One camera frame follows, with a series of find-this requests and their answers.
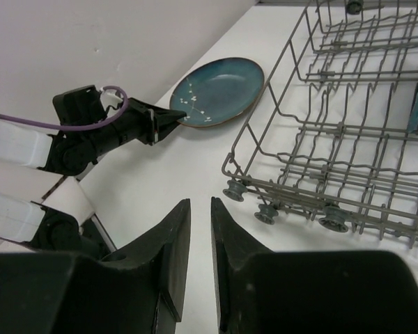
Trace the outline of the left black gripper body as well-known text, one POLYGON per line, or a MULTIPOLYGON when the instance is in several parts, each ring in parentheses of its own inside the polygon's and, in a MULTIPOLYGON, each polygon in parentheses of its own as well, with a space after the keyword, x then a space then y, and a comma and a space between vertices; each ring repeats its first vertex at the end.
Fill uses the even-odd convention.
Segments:
POLYGON ((148 104, 135 98, 129 99, 130 107, 145 119, 144 130, 138 139, 147 145, 155 145, 163 141, 184 120, 187 113, 148 104))

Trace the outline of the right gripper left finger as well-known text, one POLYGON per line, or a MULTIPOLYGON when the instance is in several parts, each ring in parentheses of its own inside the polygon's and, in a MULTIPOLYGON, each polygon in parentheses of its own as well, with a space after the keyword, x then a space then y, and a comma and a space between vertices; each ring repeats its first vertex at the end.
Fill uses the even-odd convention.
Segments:
POLYGON ((111 282, 117 333, 175 333, 183 318, 191 201, 181 200, 157 225, 102 259, 111 282))

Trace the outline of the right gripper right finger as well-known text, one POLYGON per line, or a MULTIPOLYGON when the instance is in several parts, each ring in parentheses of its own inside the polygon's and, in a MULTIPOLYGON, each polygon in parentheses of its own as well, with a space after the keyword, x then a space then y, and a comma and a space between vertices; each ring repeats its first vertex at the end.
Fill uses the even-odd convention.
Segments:
POLYGON ((235 221, 221 198, 211 198, 210 218, 218 332, 255 333, 253 259, 272 251, 235 221))

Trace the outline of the dark blue round plate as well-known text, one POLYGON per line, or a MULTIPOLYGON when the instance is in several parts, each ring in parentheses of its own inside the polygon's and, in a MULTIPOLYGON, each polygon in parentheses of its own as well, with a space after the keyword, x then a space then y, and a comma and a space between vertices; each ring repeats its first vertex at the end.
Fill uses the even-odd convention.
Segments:
POLYGON ((258 100, 265 84, 262 67, 242 57, 211 61, 186 75, 174 88, 169 108, 183 111, 180 123, 207 128, 245 113, 258 100))

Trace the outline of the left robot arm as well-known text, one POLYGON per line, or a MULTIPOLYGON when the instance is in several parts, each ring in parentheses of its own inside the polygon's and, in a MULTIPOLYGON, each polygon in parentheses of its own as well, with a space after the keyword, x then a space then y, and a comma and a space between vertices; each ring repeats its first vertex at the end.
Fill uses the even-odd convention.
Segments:
POLYGON ((95 91, 58 95, 60 123, 46 134, 0 116, 0 161, 52 174, 40 200, 0 191, 0 252, 73 251, 100 260, 116 249, 79 188, 77 177, 98 159, 130 141, 154 145, 186 116, 124 98, 109 116, 95 91))

